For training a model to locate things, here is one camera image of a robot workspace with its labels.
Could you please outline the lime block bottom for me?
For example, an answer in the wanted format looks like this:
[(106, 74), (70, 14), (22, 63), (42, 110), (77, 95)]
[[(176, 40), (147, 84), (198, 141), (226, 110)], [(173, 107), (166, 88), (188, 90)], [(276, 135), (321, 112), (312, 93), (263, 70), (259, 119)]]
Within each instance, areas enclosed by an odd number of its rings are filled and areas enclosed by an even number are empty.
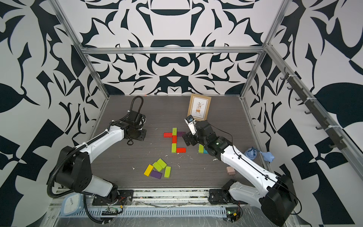
[(176, 143), (172, 143), (171, 152), (172, 153), (177, 153), (177, 144)]

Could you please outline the yellow block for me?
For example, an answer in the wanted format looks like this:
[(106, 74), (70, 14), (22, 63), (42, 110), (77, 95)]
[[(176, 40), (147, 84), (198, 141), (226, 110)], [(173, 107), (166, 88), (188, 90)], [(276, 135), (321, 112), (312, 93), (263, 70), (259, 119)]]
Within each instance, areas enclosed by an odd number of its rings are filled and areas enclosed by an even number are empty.
[(153, 170), (154, 170), (154, 167), (152, 165), (148, 165), (148, 167), (146, 168), (146, 170), (144, 172), (144, 175), (149, 177)]

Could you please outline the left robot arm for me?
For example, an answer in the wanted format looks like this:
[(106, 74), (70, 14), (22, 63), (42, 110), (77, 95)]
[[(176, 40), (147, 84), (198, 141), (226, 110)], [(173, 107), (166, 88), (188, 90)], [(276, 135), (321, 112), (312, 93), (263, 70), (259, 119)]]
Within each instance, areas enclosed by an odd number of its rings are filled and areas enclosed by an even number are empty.
[(134, 141), (143, 141), (146, 117), (141, 110), (129, 109), (127, 114), (111, 121), (109, 126), (91, 140), (75, 147), (66, 146), (59, 154), (57, 164), (47, 182), (47, 194), (59, 198), (70, 193), (94, 195), (114, 202), (118, 199), (118, 186), (92, 173), (91, 164), (112, 145), (126, 140), (131, 146)]

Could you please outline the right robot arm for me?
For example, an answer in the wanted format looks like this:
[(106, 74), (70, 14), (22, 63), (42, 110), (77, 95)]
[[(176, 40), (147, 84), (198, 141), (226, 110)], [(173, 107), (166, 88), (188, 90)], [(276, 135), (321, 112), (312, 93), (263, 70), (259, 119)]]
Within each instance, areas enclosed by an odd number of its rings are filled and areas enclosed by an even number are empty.
[(197, 122), (190, 115), (185, 122), (190, 129), (183, 136), (187, 146), (202, 145), (209, 155), (234, 168), (252, 183), (251, 187), (240, 182), (227, 183), (227, 193), (233, 200), (261, 209), (267, 219), (282, 227), (300, 204), (292, 179), (286, 175), (278, 176), (257, 165), (231, 141), (217, 136), (208, 121)]

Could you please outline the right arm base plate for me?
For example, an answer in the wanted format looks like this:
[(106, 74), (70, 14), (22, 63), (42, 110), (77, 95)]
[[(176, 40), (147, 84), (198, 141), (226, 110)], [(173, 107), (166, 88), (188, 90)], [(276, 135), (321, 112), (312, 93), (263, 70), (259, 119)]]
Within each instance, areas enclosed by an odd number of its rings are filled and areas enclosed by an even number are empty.
[(235, 200), (229, 193), (228, 190), (225, 189), (210, 189), (209, 190), (209, 203), (212, 205), (218, 205), (218, 204), (247, 204), (243, 201), (237, 201)]

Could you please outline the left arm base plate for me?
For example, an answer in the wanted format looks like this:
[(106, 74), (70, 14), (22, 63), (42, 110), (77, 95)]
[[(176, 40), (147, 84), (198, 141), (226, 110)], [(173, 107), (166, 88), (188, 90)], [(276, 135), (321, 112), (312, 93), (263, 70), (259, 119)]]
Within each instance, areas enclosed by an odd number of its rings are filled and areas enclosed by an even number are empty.
[(93, 206), (113, 206), (113, 205), (131, 205), (133, 200), (133, 190), (113, 190), (107, 197), (95, 196), (92, 202)]

